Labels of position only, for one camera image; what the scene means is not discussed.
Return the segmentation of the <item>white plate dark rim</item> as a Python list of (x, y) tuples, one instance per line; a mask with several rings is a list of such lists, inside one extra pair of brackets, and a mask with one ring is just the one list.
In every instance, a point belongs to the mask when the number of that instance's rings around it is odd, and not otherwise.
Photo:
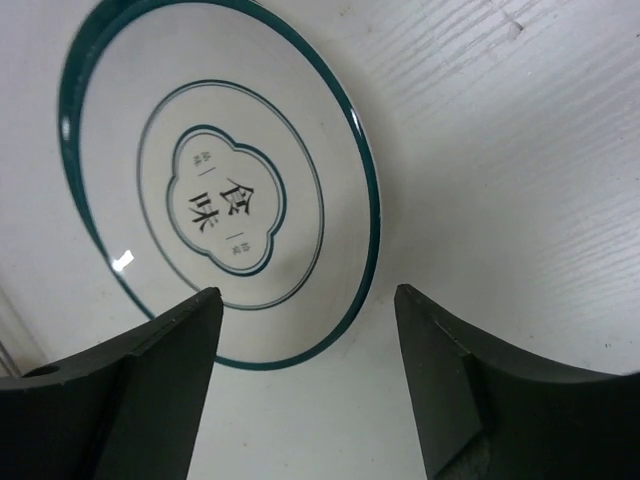
[(373, 152), (312, 45), (256, 1), (102, 1), (61, 75), (80, 218), (147, 318), (208, 287), (220, 363), (276, 370), (339, 339), (381, 237)]

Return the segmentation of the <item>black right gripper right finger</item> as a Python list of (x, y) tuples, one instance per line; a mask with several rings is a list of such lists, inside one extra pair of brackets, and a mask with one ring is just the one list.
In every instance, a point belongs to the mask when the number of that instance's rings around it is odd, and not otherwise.
[(401, 355), (431, 479), (635, 479), (639, 377), (514, 346), (415, 287), (394, 296)]

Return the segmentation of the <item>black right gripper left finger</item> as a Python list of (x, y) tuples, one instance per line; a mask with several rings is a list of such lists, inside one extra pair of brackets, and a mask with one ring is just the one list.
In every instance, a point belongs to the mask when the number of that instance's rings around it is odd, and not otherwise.
[(95, 347), (1, 381), (4, 479), (184, 479), (218, 349), (208, 287)]

